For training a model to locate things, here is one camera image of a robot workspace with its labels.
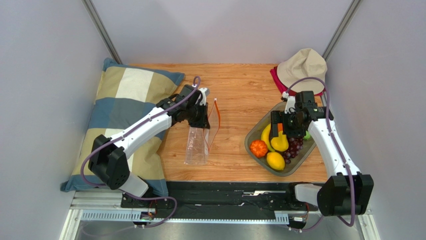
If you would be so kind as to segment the clear orange zip top bag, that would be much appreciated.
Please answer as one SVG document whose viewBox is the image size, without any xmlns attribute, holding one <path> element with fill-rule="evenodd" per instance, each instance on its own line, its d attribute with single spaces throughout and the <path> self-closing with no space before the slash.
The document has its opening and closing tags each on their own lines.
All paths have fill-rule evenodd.
<svg viewBox="0 0 426 240">
<path fill-rule="evenodd" d="M 207 120 L 210 129 L 190 127 L 186 145 L 184 164 L 186 165 L 206 165 L 213 142 L 221 128 L 221 114 L 218 106 L 218 99 L 215 97 L 212 107 L 209 107 Z"/>
</svg>

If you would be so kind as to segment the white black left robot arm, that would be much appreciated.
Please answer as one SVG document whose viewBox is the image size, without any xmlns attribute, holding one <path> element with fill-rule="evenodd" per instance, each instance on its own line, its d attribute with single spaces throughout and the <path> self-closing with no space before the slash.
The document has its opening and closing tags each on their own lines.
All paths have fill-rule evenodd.
<svg viewBox="0 0 426 240">
<path fill-rule="evenodd" d="M 186 84 L 180 93 L 162 99 L 130 127 L 111 137 L 97 136 L 82 167 L 88 167 L 101 180 L 96 187 L 106 186 L 132 198 L 142 197 L 149 185 L 131 172 L 128 159 L 143 144 L 176 123 L 187 121 L 192 128 L 209 129 L 209 94 L 209 88 Z"/>
</svg>

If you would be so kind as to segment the purple grape bunch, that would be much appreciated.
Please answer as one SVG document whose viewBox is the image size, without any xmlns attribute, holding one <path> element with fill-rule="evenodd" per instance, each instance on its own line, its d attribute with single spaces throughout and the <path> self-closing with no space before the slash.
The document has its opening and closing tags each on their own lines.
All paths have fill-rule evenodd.
<svg viewBox="0 0 426 240">
<path fill-rule="evenodd" d="M 288 149 L 281 155 L 284 158 L 285 163 L 288 165 L 292 162 L 292 159 L 296 158 L 304 145 L 304 139 L 302 137 L 290 137 L 288 140 Z"/>
</svg>

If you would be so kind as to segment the orange tangerine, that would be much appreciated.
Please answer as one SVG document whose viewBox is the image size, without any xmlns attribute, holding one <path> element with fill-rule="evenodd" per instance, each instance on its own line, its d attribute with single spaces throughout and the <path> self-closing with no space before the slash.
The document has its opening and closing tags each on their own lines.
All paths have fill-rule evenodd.
<svg viewBox="0 0 426 240">
<path fill-rule="evenodd" d="M 280 132 L 283 132 L 283 130 L 284 130 L 283 124 L 282 123 L 278 123 L 277 124 L 277 131 L 280 133 Z"/>
</svg>

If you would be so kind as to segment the yellow lemon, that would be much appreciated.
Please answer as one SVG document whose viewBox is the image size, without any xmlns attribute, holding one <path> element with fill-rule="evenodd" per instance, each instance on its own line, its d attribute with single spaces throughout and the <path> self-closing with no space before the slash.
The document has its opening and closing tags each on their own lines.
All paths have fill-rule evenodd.
<svg viewBox="0 0 426 240">
<path fill-rule="evenodd" d="M 268 165 L 276 171 L 282 171 L 286 167 L 286 162 L 283 156 L 278 152 L 268 152 L 266 155 Z"/>
</svg>

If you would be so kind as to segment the yellow pear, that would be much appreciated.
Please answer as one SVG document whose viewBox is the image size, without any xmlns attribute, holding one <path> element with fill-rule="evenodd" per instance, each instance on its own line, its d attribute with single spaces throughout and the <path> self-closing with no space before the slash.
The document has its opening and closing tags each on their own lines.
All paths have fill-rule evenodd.
<svg viewBox="0 0 426 240">
<path fill-rule="evenodd" d="M 289 148 L 289 142 L 287 139 L 287 136 L 284 134 L 284 132 L 281 130 L 278 132 L 278 136 L 273 137 L 270 140 L 271 147 L 278 152 L 285 152 Z"/>
</svg>

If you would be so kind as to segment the orange mini pumpkin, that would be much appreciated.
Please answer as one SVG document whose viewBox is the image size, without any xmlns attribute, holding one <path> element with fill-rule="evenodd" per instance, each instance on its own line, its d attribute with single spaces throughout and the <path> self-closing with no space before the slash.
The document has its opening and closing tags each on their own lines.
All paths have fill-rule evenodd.
<svg viewBox="0 0 426 240">
<path fill-rule="evenodd" d="M 249 150 L 256 158 L 262 158 L 269 152 L 268 146 L 263 140 L 252 141 Z"/>
</svg>

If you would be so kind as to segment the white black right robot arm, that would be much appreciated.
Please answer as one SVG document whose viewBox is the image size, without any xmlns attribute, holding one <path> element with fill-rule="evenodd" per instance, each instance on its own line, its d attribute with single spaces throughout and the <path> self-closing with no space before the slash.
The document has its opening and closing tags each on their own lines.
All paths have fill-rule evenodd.
<svg viewBox="0 0 426 240">
<path fill-rule="evenodd" d="M 325 217 L 365 214 L 374 187 L 373 178 L 362 174 L 346 152 L 329 107 L 318 106 L 312 91 L 294 96 L 284 92 L 282 100 L 285 109 L 270 113 L 269 137 L 301 138 L 309 133 L 328 176 L 322 186 L 307 182 L 290 184 L 290 202 L 316 206 Z"/>
</svg>

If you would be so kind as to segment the green cucumber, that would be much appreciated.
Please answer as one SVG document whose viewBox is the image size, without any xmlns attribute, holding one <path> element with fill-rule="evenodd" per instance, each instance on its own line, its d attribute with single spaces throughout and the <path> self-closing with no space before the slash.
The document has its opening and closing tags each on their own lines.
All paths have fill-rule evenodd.
<svg viewBox="0 0 426 240">
<path fill-rule="evenodd" d="M 303 139 L 304 139 L 305 141 L 307 141 L 307 140 L 309 140 L 310 138 L 311 138 L 310 133 L 309 133 L 308 131 L 306 131 L 306 132 L 305 132 L 305 136 L 303 137 Z"/>
</svg>

